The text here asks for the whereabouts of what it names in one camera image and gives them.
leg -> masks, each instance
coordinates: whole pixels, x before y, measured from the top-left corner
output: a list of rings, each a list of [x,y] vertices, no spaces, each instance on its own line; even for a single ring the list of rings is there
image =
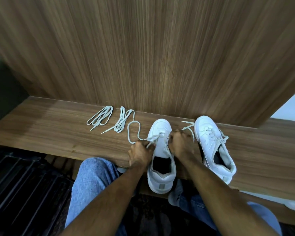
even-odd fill
[[[84,160],[72,187],[65,227],[118,176],[116,167],[108,160],[99,157]],[[119,226],[116,235],[126,235],[123,224]]]
[[[266,221],[267,224],[271,226],[279,235],[282,235],[279,222],[277,221],[275,215],[268,208],[254,202],[248,202],[247,204],[252,207],[252,210],[261,218],[263,218],[263,220]],[[216,225],[213,222],[208,210],[206,209],[200,195],[194,195],[191,197],[190,201],[187,201],[184,194],[182,193],[179,198],[179,206],[183,211],[206,223],[212,229],[217,230]]]

white sneaker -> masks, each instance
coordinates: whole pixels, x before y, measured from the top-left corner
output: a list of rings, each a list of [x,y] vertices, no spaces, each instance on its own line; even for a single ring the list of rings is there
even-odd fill
[[[171,126],[165,119],[156,120],[148,134],[148,141],[156,144],[152,162],[148,166],[148,185],[158,194],[170,191],[176,177],[174,156],[168,148]]]
[[[194,134],[203,149],[204,165],[229,184],[236,173],[236,166],[225,146],[228,136],[224,136],[208,116],[196,120]]]

person's left hand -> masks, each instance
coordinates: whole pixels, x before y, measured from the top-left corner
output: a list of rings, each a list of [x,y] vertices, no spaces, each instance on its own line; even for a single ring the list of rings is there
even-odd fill
[[[155,145],[151,144],[149,148],[146,149],[146,146],[149,143],[149,141],[137,141],[135,144],[131,145],[131,149],[128,151],[130,166],[132,166],[135,162],[143,164],[144,167],[147,167],[150,164],[155,150]]]

shoe insole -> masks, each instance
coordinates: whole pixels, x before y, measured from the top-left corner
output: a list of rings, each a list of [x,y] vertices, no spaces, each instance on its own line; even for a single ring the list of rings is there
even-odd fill
[[[214,161],[215,164],[225,166],[228,169],[228,167],[226,166],[225,162],[221,158],[221,154],[220,154],[220,151],[219,151],[220,150],[220,147],[221,146],[219,146],[219,148],[215,152],[214,157],[213,157],[213,161]]]
[[[162,158],[155,156],[153,160],[153,170],[158,171],[161,174],[167,174],[170,173],[170,164],[171,164],[171,159],[170,158]]]

white sock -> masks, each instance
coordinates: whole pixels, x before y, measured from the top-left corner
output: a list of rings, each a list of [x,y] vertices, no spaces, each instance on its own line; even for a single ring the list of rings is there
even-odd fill
[[[168,202],[173,206],[179,207],[179,199],[183,191],[181,180],[178,179],[175,189],[168,195]]]

